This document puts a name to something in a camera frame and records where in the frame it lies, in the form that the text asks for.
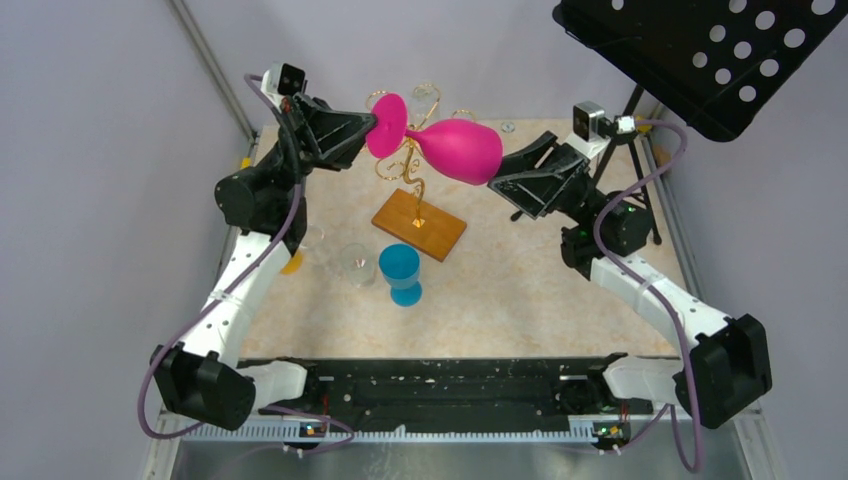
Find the yellow wine glass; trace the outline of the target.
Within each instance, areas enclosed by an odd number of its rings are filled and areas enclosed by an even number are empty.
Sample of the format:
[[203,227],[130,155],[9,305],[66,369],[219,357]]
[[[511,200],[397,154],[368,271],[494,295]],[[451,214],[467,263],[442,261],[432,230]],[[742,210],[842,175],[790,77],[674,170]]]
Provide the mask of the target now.
[[292,275],[298,272],[303,264],[304,257],[301,251],[296,251],[286,265],[281,269],[282,275]]

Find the blue wine glass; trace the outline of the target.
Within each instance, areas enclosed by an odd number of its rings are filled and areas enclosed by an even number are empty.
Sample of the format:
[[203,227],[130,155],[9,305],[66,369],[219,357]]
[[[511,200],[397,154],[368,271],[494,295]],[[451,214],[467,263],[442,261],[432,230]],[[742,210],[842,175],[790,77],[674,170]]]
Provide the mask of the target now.
[[413,247],[398,243],[384,248],[378,257],[378,267],[396,305],[411,307],[420,301],[421,259]]

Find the clear smooth wine glass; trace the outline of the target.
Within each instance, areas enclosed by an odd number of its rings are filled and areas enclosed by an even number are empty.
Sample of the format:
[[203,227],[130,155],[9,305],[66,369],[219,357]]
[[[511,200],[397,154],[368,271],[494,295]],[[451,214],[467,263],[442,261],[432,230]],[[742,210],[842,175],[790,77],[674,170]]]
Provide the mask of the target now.
[[306,232],[300,242],[300,250],[305,260],[316,267],[328,272],[337,270],[339,248],[332,236],[329,236],[322,226],[314,223],[307,225]]

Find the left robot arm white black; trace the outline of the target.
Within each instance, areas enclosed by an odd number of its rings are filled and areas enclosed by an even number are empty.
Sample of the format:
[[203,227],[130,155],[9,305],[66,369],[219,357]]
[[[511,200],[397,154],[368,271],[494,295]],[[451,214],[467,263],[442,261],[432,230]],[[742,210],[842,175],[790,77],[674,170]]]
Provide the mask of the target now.
[[307,231],[307,176],[350,168],[377,118],[334,110],[303,93],[284,97],[275,117],[272,148],[215,185],[215,202],[238,231],[233,250],[198,317],[154,350],[143,380],[144,389],[157,386],[168,411],[198,425],[236,430],[269,404],[283,400],[303,414],[320,401],[321,388],[305,367],[272,360],[242,368],[241,347]]

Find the pink wine glass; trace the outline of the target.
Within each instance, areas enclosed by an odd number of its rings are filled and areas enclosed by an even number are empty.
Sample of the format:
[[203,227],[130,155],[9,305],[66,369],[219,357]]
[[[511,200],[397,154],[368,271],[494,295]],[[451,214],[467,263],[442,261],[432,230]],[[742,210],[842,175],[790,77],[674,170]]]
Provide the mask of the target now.
[[503,142],[490,127],[450,118],[415,130],[407,124],[405,100],[395,93],[383,95],[371,113],[376,116],[376,126],[366,135],[366,147],[377,159],[393,155],[411,140],[436,171],[475,186],[488,183],[502,166]]

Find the clear ribbed wine glass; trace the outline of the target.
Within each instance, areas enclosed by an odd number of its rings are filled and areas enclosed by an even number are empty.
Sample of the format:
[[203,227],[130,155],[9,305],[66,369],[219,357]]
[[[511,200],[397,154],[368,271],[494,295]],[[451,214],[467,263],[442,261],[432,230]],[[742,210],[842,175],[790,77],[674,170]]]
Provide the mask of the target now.
[[355,287],[370,286],[375,280],[375,257],[365,245],[351,243],[340,251],[339,265],[345,278]]

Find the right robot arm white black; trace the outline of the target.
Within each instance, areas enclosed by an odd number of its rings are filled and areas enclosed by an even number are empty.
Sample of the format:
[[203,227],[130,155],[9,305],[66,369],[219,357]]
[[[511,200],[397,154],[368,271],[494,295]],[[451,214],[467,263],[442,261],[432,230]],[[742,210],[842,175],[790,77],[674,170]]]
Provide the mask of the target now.
[[643,259],[652,213],[622,190],[600,190],[579,141],[570,135],[560,143],[545,132],[505,155],[487,185],[530,218],[559,212],[572,219],[574,227],[561,233],[563,262],[676,347],[675,359],[611,361],[586,385],[587,400],[600,412],[631,399],[680,406],[716,429],[773,387],[765,327],[750,314],[732,317],[707,305]]

